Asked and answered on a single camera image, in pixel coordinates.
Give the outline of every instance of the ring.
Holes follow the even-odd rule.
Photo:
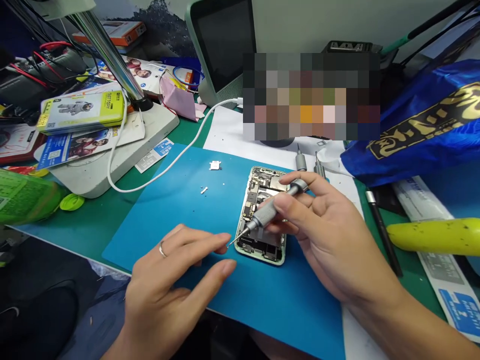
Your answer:
[[[167,257],[167,255],[165,255],[164,251],[162,250],[162,241],[160,241],[160,243],[158,244],[158,251],[163,256],[164,259]]]

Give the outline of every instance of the astronaut picture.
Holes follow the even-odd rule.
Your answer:
[[[90,109],[93,108],[93,107],[94,107],[94,105],[91,102],[77,101],[75,103],[58,105],[58,108],[60,109],[58,112],[59,113],[70,113],[70,115],[73,116],[73,115],[76,115],[80,112],[90,111]]]

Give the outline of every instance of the phone case package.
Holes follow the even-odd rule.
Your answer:
[[[119,126],[124,116],[121,91],[54,97],[42,101],[36,128],[46,135]]]

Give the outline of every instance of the monitor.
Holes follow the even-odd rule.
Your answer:
[[[201,99],[213,106],[241,97],[244,54],[257,51],[252,0],[194,1],[185,20],[205,75]]]

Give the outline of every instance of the metal pole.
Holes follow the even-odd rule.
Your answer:
[[[132,105],[142,111],[151,109],[152,101],[145,96],[97,16],[89,10],[72,14],[71,17],[103,57],[108,69],[120,85],[126,90]]]

